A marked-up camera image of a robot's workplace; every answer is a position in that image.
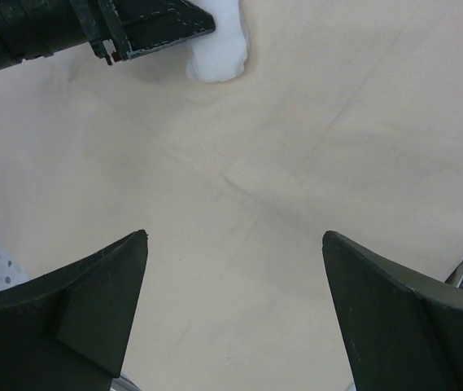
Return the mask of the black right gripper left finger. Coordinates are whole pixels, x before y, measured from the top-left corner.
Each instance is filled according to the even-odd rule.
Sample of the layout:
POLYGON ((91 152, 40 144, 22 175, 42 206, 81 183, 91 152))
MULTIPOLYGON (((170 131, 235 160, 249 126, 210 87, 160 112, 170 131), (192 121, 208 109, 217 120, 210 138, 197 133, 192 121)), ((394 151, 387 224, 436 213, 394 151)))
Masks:
POLYGON ((0 291, 0 390, 135 390, 122 372, 148 235, 0 291))

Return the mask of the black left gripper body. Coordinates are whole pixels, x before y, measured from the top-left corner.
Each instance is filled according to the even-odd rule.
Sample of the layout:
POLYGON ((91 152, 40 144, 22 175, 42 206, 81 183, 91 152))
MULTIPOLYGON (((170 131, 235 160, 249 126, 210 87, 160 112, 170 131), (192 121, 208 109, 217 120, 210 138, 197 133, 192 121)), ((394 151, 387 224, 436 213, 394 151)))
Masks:
POLYGON ((0 1, 0 70, 88 42, 109 64, 129 39, 113 1, 0 1))

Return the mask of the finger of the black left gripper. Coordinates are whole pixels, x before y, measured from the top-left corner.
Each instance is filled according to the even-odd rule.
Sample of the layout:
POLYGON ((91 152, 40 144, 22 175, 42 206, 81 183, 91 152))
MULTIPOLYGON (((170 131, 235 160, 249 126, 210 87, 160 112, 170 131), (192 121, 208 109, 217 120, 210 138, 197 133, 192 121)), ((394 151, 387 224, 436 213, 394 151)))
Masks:
POLYGON ((112 1, 109 27, 116 58, 131 60, 216 30, 213 16, 191 1, 112 1))

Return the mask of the white gauze pad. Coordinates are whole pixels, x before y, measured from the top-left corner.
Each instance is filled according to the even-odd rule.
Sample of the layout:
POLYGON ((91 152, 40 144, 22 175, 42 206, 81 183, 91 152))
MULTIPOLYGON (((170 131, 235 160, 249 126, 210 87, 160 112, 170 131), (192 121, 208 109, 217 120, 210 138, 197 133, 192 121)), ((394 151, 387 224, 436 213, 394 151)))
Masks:
POLYGON ((186 75, 204 83, 224 82, 240 76, 248 56, 247 27, 240 1, 207 0, 194 4, 212 15, 216 29, 187 42, 186 75))

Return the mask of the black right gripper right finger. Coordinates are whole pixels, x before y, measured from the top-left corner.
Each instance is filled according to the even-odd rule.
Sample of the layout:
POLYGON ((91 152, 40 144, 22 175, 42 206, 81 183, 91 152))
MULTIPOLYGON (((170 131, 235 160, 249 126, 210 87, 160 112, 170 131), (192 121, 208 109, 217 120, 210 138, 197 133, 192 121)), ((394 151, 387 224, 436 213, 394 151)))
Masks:
POLYGON ((335 231, 325 272, 354 390, 463 390, 463 289, 335 231))

